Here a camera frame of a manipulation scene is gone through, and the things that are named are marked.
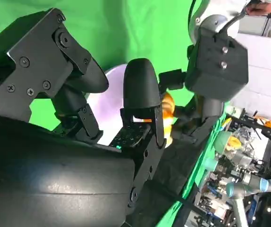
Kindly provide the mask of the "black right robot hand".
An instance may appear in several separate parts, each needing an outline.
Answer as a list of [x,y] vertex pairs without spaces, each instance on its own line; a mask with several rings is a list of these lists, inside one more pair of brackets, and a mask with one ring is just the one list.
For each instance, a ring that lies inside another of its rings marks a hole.
[[121,227],[166,145],[144,58],[126,67],[122,128],[98,143],[85,95],[109,81],[64,20],[51,8],[0,33],[0,227]]

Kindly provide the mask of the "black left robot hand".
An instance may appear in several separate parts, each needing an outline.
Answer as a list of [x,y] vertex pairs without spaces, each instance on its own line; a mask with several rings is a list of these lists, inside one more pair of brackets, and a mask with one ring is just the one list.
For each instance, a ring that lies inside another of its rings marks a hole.
[[175,104],[167,90],[184,87],[186,73],[181,69],[159,74],[159,91],[167,147],[174,140],[198,146],[212,131],[213,125],[222,116],[224,103],[217,99],[194,95],[186,106]]

